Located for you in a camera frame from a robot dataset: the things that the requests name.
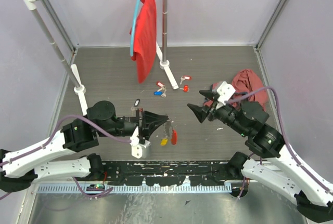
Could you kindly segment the keyring with red tag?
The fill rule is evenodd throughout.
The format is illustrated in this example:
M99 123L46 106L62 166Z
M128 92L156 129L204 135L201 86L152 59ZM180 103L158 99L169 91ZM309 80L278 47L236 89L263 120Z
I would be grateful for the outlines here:
M177 144L177 131L174 129L172 125L172 120L168 118L166 123L164 124L164 131L166 138L170 141L171 145Z

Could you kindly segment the key with black tag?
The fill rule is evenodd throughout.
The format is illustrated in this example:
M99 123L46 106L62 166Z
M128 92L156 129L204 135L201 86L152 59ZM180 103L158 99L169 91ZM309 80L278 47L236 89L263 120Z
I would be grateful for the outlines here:
M131 111L136 111L139 103L140 103L140 99L136 99L134 104L131 106Z

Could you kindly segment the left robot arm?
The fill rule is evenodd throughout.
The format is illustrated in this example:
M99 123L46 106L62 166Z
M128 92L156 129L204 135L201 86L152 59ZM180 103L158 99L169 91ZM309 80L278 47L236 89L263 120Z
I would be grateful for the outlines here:
M43 141L18 151L1 150L1 190L14 193L54 178L99 180L105 173L100 155L70 161L56 159L98 146L98 137L128 143L133 157L146 158L150 136L169 120L167 115L141 108L135 109L134 116L118 117L110 101L99 101L84 116L67 115L63 121L69 118L73 122L62 126L59 121L51 136Z

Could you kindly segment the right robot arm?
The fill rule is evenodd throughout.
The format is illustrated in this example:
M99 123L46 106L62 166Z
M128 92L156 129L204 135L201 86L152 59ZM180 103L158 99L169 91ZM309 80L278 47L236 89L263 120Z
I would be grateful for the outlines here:
M266 123L269 115L254 95L238 93L235 99L227 89L201 90L212 101L210 106L188 104L199 122L219 120L242 137L249 150L277 168L277 173L241 152L228 161L228 173L234 179L254 179L287 198L307 219L323 223L332 220L332 183L325 180L293 150L286 137Z

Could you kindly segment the key with yellow tag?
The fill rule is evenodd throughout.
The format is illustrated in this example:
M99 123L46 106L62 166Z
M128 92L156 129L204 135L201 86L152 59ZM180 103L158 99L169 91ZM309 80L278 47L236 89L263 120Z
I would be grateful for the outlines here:
M168 143L168 138L163 138L163 139L161 139L160 145L161 146L166 146L167 143Z

